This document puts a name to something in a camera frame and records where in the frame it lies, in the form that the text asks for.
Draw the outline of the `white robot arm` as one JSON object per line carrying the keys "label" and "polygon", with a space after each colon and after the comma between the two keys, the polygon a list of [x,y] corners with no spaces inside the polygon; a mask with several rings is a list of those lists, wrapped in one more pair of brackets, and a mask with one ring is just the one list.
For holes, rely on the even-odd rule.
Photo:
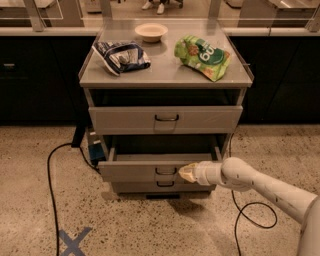
{"label": "white robot arm", "polygon": [[222,163],[202,161],[179,169],[179,175],[201,186],[253,189],[301,225],[297,256],[320,256],[320,196],[263,174],[237,157]]}

